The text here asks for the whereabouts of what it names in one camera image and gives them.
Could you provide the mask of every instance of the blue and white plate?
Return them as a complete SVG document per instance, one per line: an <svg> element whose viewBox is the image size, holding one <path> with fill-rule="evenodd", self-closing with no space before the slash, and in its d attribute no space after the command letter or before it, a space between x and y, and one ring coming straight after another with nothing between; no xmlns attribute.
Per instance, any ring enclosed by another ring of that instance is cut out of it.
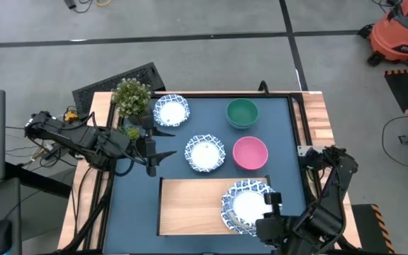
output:
<svg viewBox="0 0 408 255"><path fill-rule="evenodd" d="M190 116L187 100L180 95L162 96L156 103L154 119L166 127L177 127Z"/></svg>
<svg viewBox="0 0 408 255"><path fill-rule="evenodd" d="M262 181L236 182L222 198L221 218L230 230L256 236L256 220L272 211L264 202L264 194L275 192Z"/></svg>
<svg viewBox="0 0 408 255"><path fill-rule="evenodd" d="M225 146L213 135L195 135L185 146L185 159L191 168L210 172L225 161Z"/></svg>

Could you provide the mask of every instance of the wooden board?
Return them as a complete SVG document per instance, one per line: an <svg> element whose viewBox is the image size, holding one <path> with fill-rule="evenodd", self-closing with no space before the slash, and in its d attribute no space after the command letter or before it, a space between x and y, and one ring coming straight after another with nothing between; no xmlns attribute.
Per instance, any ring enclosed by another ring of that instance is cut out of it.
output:
<svg viewBox="0 0 408 255"><path fill-rule="evenodd" d="M267 183L266 178L253 178ZM245 178L172 179L161 187L160 235L237 234L221 218L221 199Z"/></svg>
<svg viewBox="0 0 408 255"><path fill-rule="evenodd" d="M156 94L262 94L262 91L167 91L167 92L156 92ZM310 127L310 133L312 136L313 145L319 146L330 146L334 144L333 132L329 122L329 116L327 114L327 109L325 107L324 97L322 92L312 92L312 91L271 91L271 94L284 94L284 93L301 93L303 95L305 110L307 114L307 122ZM108 112L111 104L111 92L98 92L94 94L94 100L92 103L91 111L97 113L96 121L99 125L106 125L106 120L108 119ZM294 111L297 119L297 126L299 127L300 140L305 141L302 123L300 120L300 112L296 108L297 104L294 103ZM117 124L117 118L113 119L113 127ZM79 162L74 178L74 192L77 194L78 186L81 182L81 178L84 172L87 170L86 162ZM81 207L79 213L79 225L81 226L86 218L89 216L89 208L91 204L92 193L95 186L95 176L92 175L86 177L86 180L82 192L81 192ZM346 209L346 219L347 226L344 236L347 240L356 247L361 247L360 238L358 237L358 231L355 224L355 219L353 217L353 212L350 204L350 199L348 196L344 198L344 208ZM64 218L64 224L62 227L61 237L59 239L58 248L61 249L65 247L70 240L73 238L73 209L72 209L72 199L69 199L69 205L67 206L66 215ZM100 220L97 220L91 239L91 248L96 248L97 246L97 236L100 230Z"/></svg>

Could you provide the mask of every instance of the orange vacuum cleaner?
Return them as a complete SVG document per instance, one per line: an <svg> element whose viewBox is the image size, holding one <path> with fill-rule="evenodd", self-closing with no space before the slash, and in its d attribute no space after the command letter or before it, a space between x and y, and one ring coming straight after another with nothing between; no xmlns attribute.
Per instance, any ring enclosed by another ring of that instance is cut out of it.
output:
<svg viewBox="0 0 408 255"><path fill-rule="evenodd" d="M376 66L387 60L408 65L408 0L399 0L380 21L361 28L358 34L370 39L374 53L368 64Z"/></svg>

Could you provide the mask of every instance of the blue table surface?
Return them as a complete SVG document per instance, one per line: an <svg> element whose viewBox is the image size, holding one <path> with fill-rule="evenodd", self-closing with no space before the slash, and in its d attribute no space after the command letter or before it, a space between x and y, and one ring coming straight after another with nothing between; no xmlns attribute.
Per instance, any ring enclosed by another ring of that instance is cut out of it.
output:
<svg viewBox="0 0 408 255"><path fill-rule="evenodd" d="M159 220L159 177L165 179L271 177L271 187L283 197L284 215L301 215L305 195L298 166L297 148L288 102L285 98L250 98L259 109L256 124L236 130L226 119L230 98L187 98L191 115L179 127L160 127L175 137L155 137L157 152L176 150L157 167L157 176L148 177L145 168L135 165L124 177L116 177L103 251L120 253L269 253L257 237L246 235L157 236ZM225 145L226 159L217 170L201 174L193 171L184 157L186 143L194 135L212 134ZM239 170L232 158L232 146L241 137L254 136L268 148L267 164L259 171ZM123 172L130 162L118 161Z"/></svg>

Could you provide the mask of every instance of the green bowl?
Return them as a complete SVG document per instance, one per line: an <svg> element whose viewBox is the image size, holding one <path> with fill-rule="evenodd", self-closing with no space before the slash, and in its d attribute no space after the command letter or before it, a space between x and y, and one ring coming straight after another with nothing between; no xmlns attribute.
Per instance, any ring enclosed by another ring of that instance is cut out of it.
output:
<svg viewBox="0 0 408 255"><path fill-rule="evenodd" d="M235 128L245 129L258 118L258 108L248 99L236 99L227 106L227 119Z"/></svg>

